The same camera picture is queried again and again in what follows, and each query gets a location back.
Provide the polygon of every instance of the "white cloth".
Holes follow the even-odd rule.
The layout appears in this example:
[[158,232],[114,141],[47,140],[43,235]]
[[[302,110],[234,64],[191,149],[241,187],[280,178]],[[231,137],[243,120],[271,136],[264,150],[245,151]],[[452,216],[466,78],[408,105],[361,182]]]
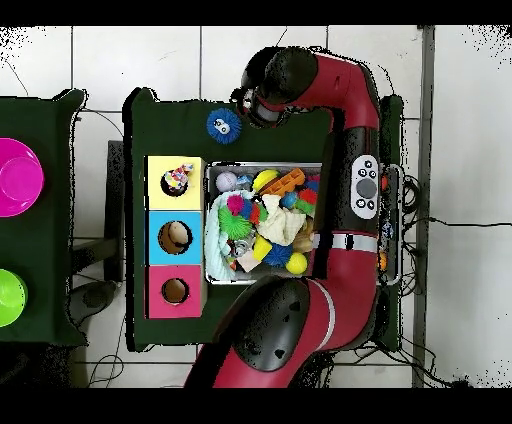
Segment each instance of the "white cloth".
[[268,217],[256,227],[256,230],[272,243],[288,246],[293,243],[295,236],[302,228],[306,215],[280,208],[280,200],[281,196],[263,195],[263,204],[267,209]]

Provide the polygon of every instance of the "pink block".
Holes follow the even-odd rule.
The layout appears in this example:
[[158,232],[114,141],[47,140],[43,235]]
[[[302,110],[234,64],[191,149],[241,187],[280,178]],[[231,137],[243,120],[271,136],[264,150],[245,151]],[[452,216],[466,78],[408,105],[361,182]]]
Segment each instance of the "pink block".
[[[162,295],[162,286],[179,278],[188,286],[183,303],[172,304]],[[206,282],[200,265],[152,265],[149,267],[149,318],[198,318],[206,302]]]

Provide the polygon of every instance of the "shape sorter box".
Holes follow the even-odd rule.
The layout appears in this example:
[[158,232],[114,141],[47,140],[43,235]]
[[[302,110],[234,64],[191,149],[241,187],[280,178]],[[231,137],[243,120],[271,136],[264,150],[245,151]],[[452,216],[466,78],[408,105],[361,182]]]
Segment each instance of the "shape sorter box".
[[[201,265],[150,266],[148,270],[149,318],[198,318],[207,298],[207,285]],[[187,286],[183,302],[170,303],[162,288],[168,281],[178,279]]]
[[[173,197],[163,192],[160,185],[167,171],[173,171],[183,164],[192,164],[194,169],[188,174],[187,190]],[[199,157],[188,156],[148,156],[147,195],[149,210],[198,211],[204,208],[204,161]]]
[[[201,265],[203,263],[203,211],[149,211],[149,264],[146,265]],[[191,243],[180,253],[167,253],[159,242],[168,224],[183,224],[192,237]]]

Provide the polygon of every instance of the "green table surface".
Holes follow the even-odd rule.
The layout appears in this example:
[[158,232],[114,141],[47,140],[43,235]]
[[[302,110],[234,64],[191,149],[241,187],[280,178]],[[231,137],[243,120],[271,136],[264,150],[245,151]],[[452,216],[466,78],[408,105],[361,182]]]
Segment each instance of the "green table surface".
[[45,175],[43,191],[28,211],[0,218],[0,268],[19,275],[28,291],[22,315],[0,328],[2,342],[85,343],[66,310],[71,278],[70,136],[84,98],[80,90],[67,90],[53,100],[0,97],[0,137],[29,146]]
[[246,288],[210,285],[200,318],[144,318],[144,156],[200,156],[206,162],[322,162],[330,125],[330,116],[323,110],[292,116],[286,125],[275,129],[257,130],[244,123],[240,138],[226,146],[208,135],[206,119],[214,109],[233,110],[232,104],[199,100],[160,102],[152,93],[147,88],[134,90],[123,111],[125,131],[132,136],[134,287],[133,298],[128,294],[128,302],[134,302],[133,337],[137,350],[148,344],[210,342],[222,316]]

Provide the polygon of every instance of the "circular hole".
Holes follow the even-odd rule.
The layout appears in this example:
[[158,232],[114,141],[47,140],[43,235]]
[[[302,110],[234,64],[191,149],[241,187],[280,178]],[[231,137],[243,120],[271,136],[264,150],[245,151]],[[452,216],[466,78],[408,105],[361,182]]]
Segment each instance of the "circular hole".
[[189,294],[187,283],[181,278],[171,278],[162,285],[162,296],[172,304],[183,303]]
[[181,221],[171,221],[163,225],[158,232],[158,244],[171,255],[185,253],[192,243],[192,231]]
[[167,172],[164,175],[162,175],[162,178],[160,179],[160,188],[165,194],[167,194],[167,196],[178,197],[187,191],[188,182],[186,182],[185,185],[181,188],[171,187],[167,183],[167,180],[165,179],[166,175]]

